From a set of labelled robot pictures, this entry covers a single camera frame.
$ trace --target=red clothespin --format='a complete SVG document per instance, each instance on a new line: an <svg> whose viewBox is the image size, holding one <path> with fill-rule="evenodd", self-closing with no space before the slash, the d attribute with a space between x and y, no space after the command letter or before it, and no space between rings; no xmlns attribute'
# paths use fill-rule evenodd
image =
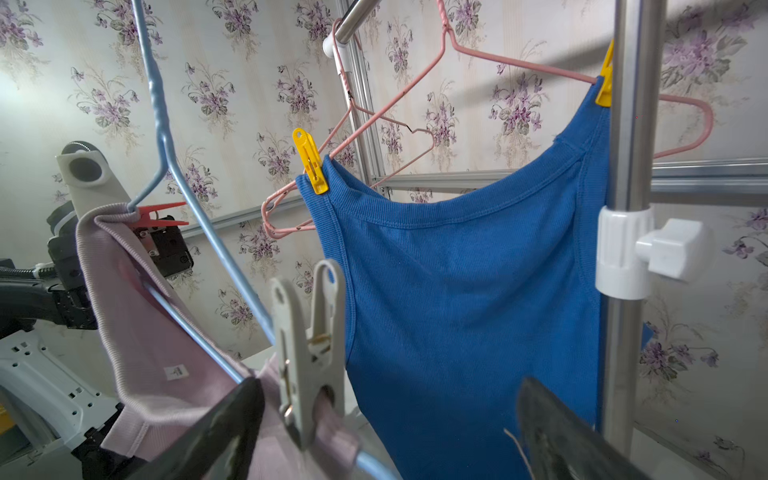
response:
<svg viewBox="0 0 768 480"><path fill-rule="evenodd" d="M128 223L130 228L150 228L150 227L180 227L182 225L189 225L189 222L183 222L180 220L161 220L150 217L152 212L158 212L160 210L166 210L173 207L181 207L186 205L187 202L174 202L172 204L160 204L160 205L147 205L145 207L139 207L138 211L141 214L141 218L133 223Z"/></svg>

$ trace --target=wire hanger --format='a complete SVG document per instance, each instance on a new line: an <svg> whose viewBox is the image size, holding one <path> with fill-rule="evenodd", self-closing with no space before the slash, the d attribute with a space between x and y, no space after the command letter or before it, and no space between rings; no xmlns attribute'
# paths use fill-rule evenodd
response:
<svg viewBox="0 0 768 480"><path fill-rule="evenodd" d="M344 83L344 90L349 95L349 108L346 109L346 112L344 115L342 115L341 120L339 120L339 123L336 124L336 127L331 130L330 135L328 135L328 138L323 142L322 145L320 145L320 148L318 151L322 152L325 150L325 148L328 146L328 143L333 138L333 135L336 135L336 132L339 131L339 129L344 125L344 122L347 120L347 118L351 115L352 110L361 111L364 113L367 113L368 115L374 115L375 112L372 112L370 110L367 110L363 107L360 107L356 102L352 94L350 93L352 90L349 88L349 80L346 77L346 71L344 70L344 65L341 59L341 56L339 55L339 47L336 44L336 27L339 25L339 23L342 21L341 18L338 18L335 22L333 22L333 26L331 29L331 37L333 38L333 49L336 51L336 57L339 59L339 64L341 65L341 73L339 76L342 78L342 81ZM376 187L377 185L381 184L384 181L389 180L390 178L394 177L401 171L405 170L407 167L410 167L413 162L417 161L419 158L423 157L424 155L427 155L430 151L432 151L433 148L435 148L435 134L432 133L432 131L427 130L425 128L411 128L408 126L408 124L397 121L393 118L385 117L383 115L379 116L383 120L386 120L393 124L402 125L403 127L407 128L408 131L411 134L417 133L417 132L423 132L426 134L429 134L432 137L432 145L425 151L423 151L421 154L417 155L415 158L413 158L411 161L406 163L405 165L401 166L399 169L392 172L390 175L382 178L378 182L371 185L371 188ZM274 212L275 208L280 205L280 202L282 202L285 197L292 191L297 190L298 186L296 185L296 181L293 180L289 184L287 184L285 187L280 188L275 193L271 194L266 198L263 204L261 204L261 218L263 221L264 226L264 232L269 237L272 237L274 239L280 239L287 235L290 235L294 232L302 231L302 230L316 230L316 227L312 225L312 219L306 220L303 223L300 223L299 225L295 227L289 227L289 228L275 228L274 225L270 222L270 215L272 212Z"/></svg>
<svg viewBox="0 0 768 480"><path fill-rule="evenodd" d="M147 24L144 19L144 5L142 0L131 0L131 4L134 10L134 19L136 22L136 29L139 36L139 45L141 48L141 56L144 59L144 67L147 70L147 80L149 82L149 91L152 103L152 109L154 111L155 120L155 132L157 135L157 150L160 158L160 167L157 173L152 178L152 181L134 198L129 204L128 209L135 211L136 206L163 180L165 173L170 170L170 173L174 176L176 183L179 185L181 194L187 201L187 205L192 209L197 221L200 223L200 227L205 232L206 237L210 241L211 245L218 255L221 263L227 269L227 272L232 277L235 286L243 295L246 304L251 309L253 316L261 325L267 339L275 344L275 334L272 324L272 318L266 311L266 308L259 300L258 295L253 291L250 284L240 271L240 268L235 263L229 250L224 246L221 239L216 235L216 230L208 220L208 216L200 207L200 203L197 201L194 193L187 184L187 179L184 177L184 172L181 171L176 159L176 152L174 150L174 139L170 133L170 120L168 119L167 105L165 104L165 93L163 90L163 79L160 75L160 69L157 67L157 62L152 55L152 47L149 40L149 34L147 33ZM208 343L203 337L201 337L191 325L189 325L182 315L176 311L165 297L159 293L149 283L144 283L144 288L156 299L156 301L168 312L168 314L184 329L185 332L199 345L208 356L216 362L235 383L241 383L243 377L229 364L225 358L219 354L212 345ZM368 472L373 478L377 480L394 480L395 476L382 465L379 460L370 455L369 453L360 450L356 457L357 466L365 472Z"/></svg>
<svg viewBox="0 0 768 480"><path fill-rule="evenodd" d="M440 12L440 18L442 20L442 34L440 36L440 52L437 54L437 57L434 60L432 60L432 62L427 66L427 68L424 71L422 71L410 84L408 84L405 88L403 88L384 108L379 110L379 112L377 113L373 113L364 108L358 107L354 103L354 99L351 98L350 96L349 108L347 109L346 113L342 116L342 119L339 122L339 124L336 125L336 128L334 128L333 131L331 132L330 137L332 137L339 130L339 128L341 127L343 122L347 119L347 117L349 116L353 108L360 111L364 111L367 114L372 115L372 117L365 124L363 124L356 131L354 131L350 136L348 136L347 139L345 139L341 144L339 144L333 151L331 151L331 153L329 154L330 158L336 157L336 155L338 155L342 150L344 150L344 148L349 146L349 144L351 144L362 132L364 132L366 129L371 127L373 125L373 122L375 122L376 120L379 120L380 118L384 118L387 121L391 121L393 123L397 123L400 125L405 125L411 132L423 131L423 129L411 130L411 128L408 127L407 124L404 124L400 121L394 121L391 118L384 117L384 114L387 111L389 111L389 109L392 108L395 105L395 103L397 103L401 98L403 98L409 91L411 91L411 89L413 89L413 87L415 87L416 84L418 84L435 67L435 65L437 65L440 62L440 60L442 59L442 56L445 54L445 34L448 34L450 36L451 45L453 46L454 50L456 50L459 53L469 55L471 57L483 58L485 60L495 61L495 62L506 64L506 65L513 65L515 67L525 68L528 70L540 71L542 73L559 75L566 78L573 78L574 80L584 81L589 84L597 83L598 80L595 77L590 77L589 75L580 74L575 71L564 70L563 68L549 67L547 65L535 64L529 61L516 60L514 58L502 57L501 55L494 55L494 54L486 53L483 51L472 50L471 48L466 48L464 46L459 45L458 42L456 41L456 35L453 30L453 27L451 27L451 23L448 19L448 14L445 11L445 3L443 2L443 0L436 0L436 1L437 1L438 10ZM336 53L336 57L339 59L339 63L341 63L341 56L339 55L339 47L336 43L336 26L339 24L339 22L340 22L340 19L336 20L333 23L331 39L333 40L333 49L334 49L334 52ZM605 63L603 64L603 70L601 74L605 72L609 72L609 73L612 72L612 64L611 64L612 56L613 56L613 42L611 42L611 46L608 50L608 55L605 59ZM344 82L345 89L347 91L350 91L349 83L346 77L346 72L344 71L343 67L341 68L340 75ZM607 105L610 105L610 84L607 84L604 86L604 93L608 95ZM701 145L712 133L712 127L714 125L714 113L712 112L712 107L707 102L698 100L696 98L679 97L676 95L668 95L668 94L660 94L659 100L672 101L672 102L681 103L681 104L688 104L688 105L693 105L694 107L699 108L700 110L703 111L703 114L704 114L704 128L701 135L693 143L684 145L682 147L671 148L669 150L658 152L654 155L654 158L666 157L668 155L679 154L684 151L693 150L694 148ZM320 151L322 151L323 148L325 148L325 146L328 144L330 137L328 137L328 139L323 143L323 146L320 148ZM435 146L434 135L432 135L432 147L434 146ZM400 167L398 170L392 172L390 175L379 180L378 182L373 184L371 187L375 187L376 185L379 185L382 182L388 180L389 178L397 175L400 171L408 167L410 164L417 161L419 158L423 157L426 153L428 153L432 149L432 147L430 147L430 149L424 152L423 154L420 154L418 157L408 162L403 167ZM291 183L287 184L285 187L280 188L274 194L271 194L270 196L268 196L268 198L262 204L261 216L263 219L264 230L266 234L269 235L270 237L275 239L280 239L293 232L297 232L301 230L316 230L316 227L311 224L312 223L311 220L307 220L301 223L300 225L296 227L291 227L291 228L275 228L269 221L270 213L274 211L274 208L278 204L280 204L280 202L286 197L286 195L290 191L296 190L296 189L297 189L296 181L294 180Z"/></svg>
<svg viewBox="0 0 768 480"><path fill-rule="evenodd" d="M392 106L394 106L395 103L397 103L409 91L411 91L411 89L415 87L416 84L418 84L435 67L435 65L438 64L438 62L440 62L440 59L445 54L445 34L446 33L451 37L451 45L453 46L453 49L459 53L469 55L470 57L483 58L485 60L495 61L497 63L512 65L520 68L526 68L528 70L540 71L542 73L559 75L567 78L573 78L574 80L584 81L589 84L596 84L598 82L598 80L595 77L590 77L589 75L580 74L575 71L564 70L563 68L557 68L557 67L548 67L547 65L531 63L530 61L515 60L514 58L502 57L501 55L494 55L491 53L486 53L484 51L472 50L471 48L466 48L464 46L461 46L456 41L456 34L453 31L453 27L451 27L451 23L448 19L448 13L445 11L445 3L443 3L443 0L436 0L436 1L437 1L438 10L440 12L440 18L442 20L442 34L440 35L440 52L437 54L437 57L435 57L435 59L432 60L432 63L430 63L427 66L427 68L424 71L422 71L422 73L420 73L410 84L408 84L405 88L403 88L400 91L400 93L395 95L395 97L387 105L385 105L384 108L379 110L378 113L374 114L365 124L361 125L360 128L358 128L355 132L353 132L350 136L348 136L346 140L344 140L341 144L339 144L330 153L331 158L334 158L336 155L338 155L339 152L341 152L344 148L346 148L347 145L352 143L362 132L364 132L367 128L373 125L373 122L381 118L382 115L384 115L390 108L392 108ZM333 44L334 46L336 45L335 36L333 37ZM675 103L688 104L688 105L693 105L694 107L698 107L704 113L704 128L701 135L693 143L684 145L683 147L677 147L677 148L672 148L670 150L661 151L655 154L654 158L666 157L668 155L679 154L680 152L693 150L694 148L701 145L712 133L712 127L714 125L714 113L712 112L712 107L707 102L698 100L696 98L678 97L676 95L667 95L667 94L660 94L659 100L673 101Z"/></svg>

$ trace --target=pink ribbed fabric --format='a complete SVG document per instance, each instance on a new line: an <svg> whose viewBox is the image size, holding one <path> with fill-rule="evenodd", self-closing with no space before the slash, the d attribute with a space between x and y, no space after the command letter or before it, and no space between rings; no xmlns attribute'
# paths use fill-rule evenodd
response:
<svg viewBox="0 0 768 480"><path fill-rule="evenodd" d="M125 223L139 219L126 204L99 207L78 223L80 264L109 355L123 412L102 447L151 460L182 436L235 382L171 319L142 286L155 285L183 318L217 348ZM218 352L243 376L241 362ZM280 406L276 358L258 374L265 412L249 478L339 478L349 473L359 440L343 428L325 396L315 404L316 441L301 452L288 436Z"/></svg>

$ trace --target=yellow clothespin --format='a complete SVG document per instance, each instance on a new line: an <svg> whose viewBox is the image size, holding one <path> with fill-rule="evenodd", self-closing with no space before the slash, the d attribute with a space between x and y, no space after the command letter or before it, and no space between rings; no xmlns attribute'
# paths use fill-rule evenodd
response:
<svg viewBox="0 0 768 480"><path fill-rule="evenodd" d="M611 39L611 46L608 47L608 53L603 60L603 68L600 70L600 76L604 78L603 86L600 88L598 98L594 103L601 107L611 106L611 90L614 86L614 41Z"/></svg>
<svg viewBox="0 0 768 480"><path fill-rule="evenodd" d="M323 160L320 158L320 153L317 151L315 141L312 139L312 135L306 133L302 128L297 128L293 131L293 143L296 144L296 149L299 151L301 157L301 163L304 164L304 170L306 170L307 176L310 178L310 183L315 193L320 195L328 191L328 182L323 175Z"/></svg>

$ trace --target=clothespin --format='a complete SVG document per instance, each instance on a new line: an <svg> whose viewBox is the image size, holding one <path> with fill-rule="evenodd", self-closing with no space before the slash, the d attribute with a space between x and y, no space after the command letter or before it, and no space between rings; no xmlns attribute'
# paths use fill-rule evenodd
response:
<svg viewBox="0 0 768 480"><path fill-rule="evenodd" d="M307 176L315 193L320 195L328 191L328 182L323 175L323 160L317 151L315 140L312 135L306 133L302 128L293 131L293 143L296 144L296 150L301 157L301 163L304 164Z"/></svg>
<svg viewBox="0 0 768 480"><path fill-rule="evenodd" d="M183 222L180 220L162 220L159 218L154 219L150 217L152 212L159 212L160 210L166 210L173 207L181 207L182 205L186 204L187 202L173 202L172 204L146 205L144 207L138 207L137 210L141 214L141 218L133 223L126 224L130 228L180 227L182 225L189 225L189 222Z"/></svg>
<svg viewBox="0 0 768 480"><path fill-rule="evenodd" d="M315 439L313 409L317 396L328 395L344 415L344 308L346 282L335 260L315 265L309 338L293 284L271 280L273 321L279 360L280 413L301 450Z"/></svg>
<svg viewBox="0 0 768 480"><path fill-rule="evenodd" d="M608 47L608 53L603 60L603 68L600 70L600 76L604 78L603 86L600 87L598 97L594 103L601 107L611 106L611 91L614 86L614 41L611 39L611 46Z"/></svg>

